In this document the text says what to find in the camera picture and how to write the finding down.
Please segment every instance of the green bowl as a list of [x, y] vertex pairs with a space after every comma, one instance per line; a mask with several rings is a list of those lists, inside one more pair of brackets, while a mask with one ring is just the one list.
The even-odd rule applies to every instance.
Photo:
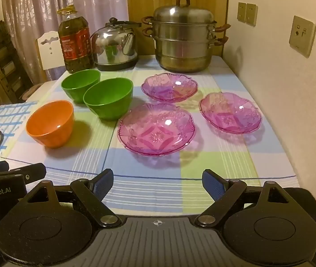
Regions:
[[84, 95], [86, 106], [103, 120], [117, 120], [130, 107], [134, 84], [116, 77], [103, 80], [90, 87]]
[[75, 103], [83, 103], [85, 92], [98, 82], [100, 82], [100, 71], [86, 69], [66, 77], [61, 83], [61, 88]]

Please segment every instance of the red label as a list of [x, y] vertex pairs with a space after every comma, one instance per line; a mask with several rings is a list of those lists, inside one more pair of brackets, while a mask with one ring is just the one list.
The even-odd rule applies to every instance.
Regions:
[[86, 55], [91, 55], [89, 28], [83, 28], [79, 32], [60, 37], [61, 48], [65, 60], [74, 60]]

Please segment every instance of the curtain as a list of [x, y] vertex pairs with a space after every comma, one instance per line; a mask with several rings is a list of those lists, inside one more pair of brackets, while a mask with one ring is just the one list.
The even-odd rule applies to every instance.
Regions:
[[[74, 4], [89, 23], [90, 34], [103, 27], [111, 17], [128, 20], [127, 0], [2, 0], [4, 20], [13, 45], [34, 84], [43, 82], [36, 51], [36, 39], [43, 33], [58, 31], [61, 17], [57, 10]], [[58, 79], [64, 67], [47, 72], [50, 80]]]

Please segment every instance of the pink plate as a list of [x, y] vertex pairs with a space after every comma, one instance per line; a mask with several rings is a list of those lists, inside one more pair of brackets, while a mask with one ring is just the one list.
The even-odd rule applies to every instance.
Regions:
[[195, 136], [195, 125], [191, 115], [179, 106], [145, 103], [122, 118], [117, 136], [134, 153], [163, 156], [187, 146]]
[[148, 77], [141, 85], [142, 91], [160, 102], [181, 102], [198, 91], [198, 83], [183, 75], [161, 73]]
[[234, 93], [209, 93], [199, 108], [213, 126], [232, 134], [253, 132], [262, 123], [262, 115], [253, 103]]

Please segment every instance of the white chair backrest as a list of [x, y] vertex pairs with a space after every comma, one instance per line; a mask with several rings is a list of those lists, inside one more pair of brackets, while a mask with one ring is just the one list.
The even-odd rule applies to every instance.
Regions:
[[43, 70], [65, 65], [58, 32], [44, 33], [37, 42]]

